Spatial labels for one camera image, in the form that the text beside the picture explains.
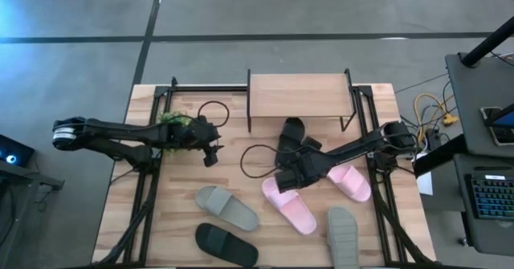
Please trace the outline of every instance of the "black slipper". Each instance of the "black slipper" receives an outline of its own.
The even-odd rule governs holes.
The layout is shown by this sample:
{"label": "black slipper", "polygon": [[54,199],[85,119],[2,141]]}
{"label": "black slipper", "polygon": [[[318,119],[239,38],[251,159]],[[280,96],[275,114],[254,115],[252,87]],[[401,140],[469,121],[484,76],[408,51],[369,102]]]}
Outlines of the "black slipper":
{"label": "black slipper", "polygon": [[253,267],[259,252],[250,243],[212,224],[202,223],[196,229],[196,243],[202,251],[243,267]]}
{"label": "black slipper", "polygon": [[[305,126],[302,120],[297,117],[288,117],[279,137],[278,150],[287,152],[299,149],[302,145],[304,134]],[[275,165],[283,169],[291,159],[295,158],[294,153],[277,153],[275,156]]]}

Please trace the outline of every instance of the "blue light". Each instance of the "blue light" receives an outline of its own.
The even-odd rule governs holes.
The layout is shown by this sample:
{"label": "blue light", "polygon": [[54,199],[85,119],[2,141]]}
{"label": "blue light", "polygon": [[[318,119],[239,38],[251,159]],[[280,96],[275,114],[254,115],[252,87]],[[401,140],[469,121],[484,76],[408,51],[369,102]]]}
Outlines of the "blue light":
{"label": "blue light", "polygon": [[14,164],[14,163],[16,162],[16,156],[9,155],[9,156],[7,156],[7,158],[6,158],[6,161],[7,161],[7,163],[9,163],[9,164]]}

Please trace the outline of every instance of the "wooden platform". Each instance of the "wooden platform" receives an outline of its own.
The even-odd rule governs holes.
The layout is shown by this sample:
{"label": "wooden platform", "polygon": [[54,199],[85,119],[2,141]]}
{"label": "wooden platform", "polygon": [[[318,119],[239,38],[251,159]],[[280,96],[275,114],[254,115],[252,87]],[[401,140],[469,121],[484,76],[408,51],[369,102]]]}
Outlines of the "wooden platform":
{"label": "wooden platform", "polygon": [[251,75],[250,116],[351,116],[345,74]]}
{"label": "wooden platform", "polygon": [[[153,85],[139,85],[133,90],[128,108],[128,124],[147,124],[153,98]],[[398,120],[398,106],[391,84],[373,84],[373,93],[380,123]],[[263,179],[250,179],[239,168],[243,150],[253,144],[276,146],[285,118],[256,118],[252,133],[247,132],[246,93],[188,92],[175,93],[172,110],[196,116],[197,109],[208,100],[220,100],[230,108],[230,120],[219,129],[222,138],[219,163],[211,168],[203,165],[202,152],[178,152],[165,155],[157,192],[150,237],[148,266],[167,267],[233,267],[234,264],[216,259],[198,249],[194,232],[198,224],[210,222],[254,244],[259,250],[256,266],[273,267],[330,267],[332,261],[326,243],[326,214],[331,206],[344,206],[356,217],[359,226],[359,254],[361,266],[383,264],[377,224],[372,200],[365,203],[350,201],[334,184],[322,180],[299,194],[314,214],[318,227],[313,234],[303,236],[266,201],[260,186]],[[223,108],[209,105],[202,110],[209,121],[221,123],[225,117]],[[330,150],[360,137],[359,120],[355,118],[346,132],[341,132],[338,118],[303,119],[307,134],[323,143],[323,150]],[[258,175],[273,166],[274,153],[256,149],[244,161],[248,173]],[[351,161],[366,177],[365,159]],[[116,164],[113,177],[129,166]],[[425,214],[414,176],[397,171],[392,175],[394,194],[400,222],[418,247],[434,259],[434,249],[426,224]],[[129,174],[113,184],[108,192],[93,260],[102,259],[118,241],[129,224],[137,174]],[[245,232],[222,222],[198,208],[194,194],[205,185],[220,185],[257,212],[260,227]],[[391,251],[395,252],[394,238],[388,229]],[[136,245],[135,256],[139,250]]]}

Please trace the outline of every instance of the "wooden table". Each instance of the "wooden table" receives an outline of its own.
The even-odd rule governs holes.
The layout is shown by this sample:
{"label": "wooden table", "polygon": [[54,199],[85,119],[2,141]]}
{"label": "wooden table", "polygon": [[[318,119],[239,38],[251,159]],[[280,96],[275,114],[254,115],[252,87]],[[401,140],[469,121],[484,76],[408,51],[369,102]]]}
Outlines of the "wooden table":
{"label": "wooden table", "polygon": [[[370,85],[373,88],[380,123],[398,120],[398,106],[392,85]],[[148,124],[154,88],[154,85],[138,85],[133,89],[126,117],[127,124]],[[299,190],[299,194],[318,223],[314,233],[303,236],[298,234],[266,201],[260,189],[263,179],[250,179],[243,175],[239,168],[239,158],[243,150],[253,144],[275,147],[285,118],[256,118],[253,120],[252,133],[248,133],[247,99],[244,92],[175,92],[171,108],[172,111],[196,116],[198,107],[208,100],[222,101],[230,108],[230,120],[219,129],[222,136],[219,143],[226,147],[218,152],[219,163],[211,168],[204,167],[202,152],[181,151],[165,155],[153,215],[148,266],[235,266],[198,249],[194,241],[196,227],[202,222],[209,222],[254,244],[259,250],[259,261],[256,266],[329,267],[332,266],[332,261],[326,243],[326,214],[331,206],[344,206],[357,219],[361,266],[383,264],[375,210],[371,199],[365,203],[353,202],[328,180],[321,180],[308,188]],[[215,104],[206,106],[202,114],[215,124],[221,123],[225,118],[224,109]],[[306,133],[320,141],[323,144],[323,150],[336,148],[361,136],[358,118],[352,120],[345,132],[341,132],[341,123],[336,117],[306,118],[303,121],[307,128]],[[268,171],[273,166],[273,160],[273,152],[255,149],[247,154],[244,164],[248,173],[258,175]],[[407,161],[400,163],[405,167],[410,166]],[[364,157],[351,161],[351,164],[367,177]],[[119,162],[114,168],[112,177],[129,169],[128,164]],[[137,174],[129,174],[109,189],[93,255],[94,261],[102,259],[127,228],[136,183]],[[422,252],[429,258],[435,259],[414,176],[398,170],[392,174],[392,183],[400,223]],[[245,232],[210,216],[197,207],[194,194],[206,185],[220,185],[230,190],[235,197],[257,212],[260,227],[256,231]],[[388,238],[391,251],[396,252],[390,227],[388,227]]]}

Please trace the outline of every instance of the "keyboard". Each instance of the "keyboard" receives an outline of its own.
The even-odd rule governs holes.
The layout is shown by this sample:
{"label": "keyboard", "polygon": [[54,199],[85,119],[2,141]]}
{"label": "keyboard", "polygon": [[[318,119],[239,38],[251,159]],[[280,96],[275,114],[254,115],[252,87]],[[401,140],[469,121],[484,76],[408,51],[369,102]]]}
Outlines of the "keyboard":
{"label": "keyboard", "polygon": [[472,175],[467,184],[477,218],[514,221],[514,177]]}

